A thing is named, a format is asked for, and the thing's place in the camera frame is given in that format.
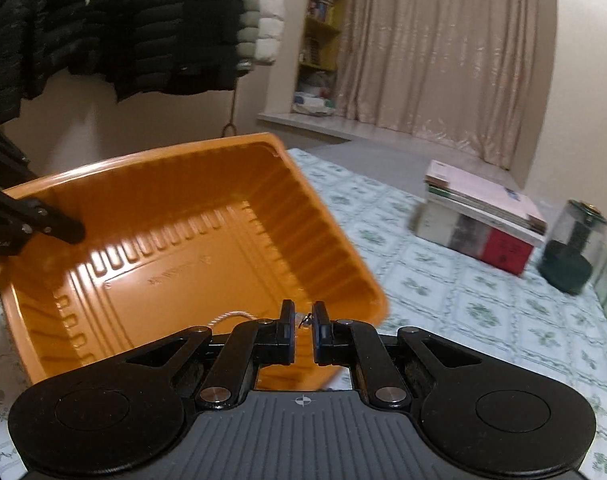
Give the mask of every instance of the floral tablecloth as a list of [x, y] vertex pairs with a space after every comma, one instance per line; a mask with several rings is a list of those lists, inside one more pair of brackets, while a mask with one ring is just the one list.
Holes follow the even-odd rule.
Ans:
[[[365, 176], [290, 150], [390, 300], [379, 327], [416, 325], [569, 384], [592, 404], [597, 437], [581, 471], [607, 479], [607, 322], [591, 288], [578, 297], [548, 285], [533, 262], [518, 278], [410, 231], [421, 200]], [[8, 410], [27, 387], [0, 314], [0, 475], [25, 471], [8, 435]], [[330, 387], [349, 388], [347, 374]]]

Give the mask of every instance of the bookshelf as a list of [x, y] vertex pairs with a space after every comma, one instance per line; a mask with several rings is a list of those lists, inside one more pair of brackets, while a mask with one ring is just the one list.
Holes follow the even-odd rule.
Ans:
[[308, 0], [299, 55], [299, 78], [335, 72], [347, 0]]

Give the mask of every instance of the black jacket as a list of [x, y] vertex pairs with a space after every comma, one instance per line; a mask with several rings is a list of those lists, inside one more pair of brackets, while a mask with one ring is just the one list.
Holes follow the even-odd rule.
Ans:
[[85, 0], [0, 0], [0, 124], [82, 48]]
[[232, 90], [242, 0], [90, 0], [85, 73], [136, 92]]

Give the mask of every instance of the white puffer jacket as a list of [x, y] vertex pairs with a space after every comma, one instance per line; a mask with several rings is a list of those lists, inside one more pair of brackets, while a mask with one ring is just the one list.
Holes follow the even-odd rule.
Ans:
[[283, 0], [243, 0], [243, 5], [237, 35], [237, 52], [242, 58], [240, 68], [252, 62], [272, 65], [283, 36]]

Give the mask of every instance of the glass jar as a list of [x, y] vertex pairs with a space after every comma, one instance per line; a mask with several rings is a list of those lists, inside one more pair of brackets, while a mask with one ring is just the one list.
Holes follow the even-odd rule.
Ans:
[[606, 231], [599, 209], [568, 200], [543, 250], [539, 272], [560, 291], [579, 294], [592, 275]]

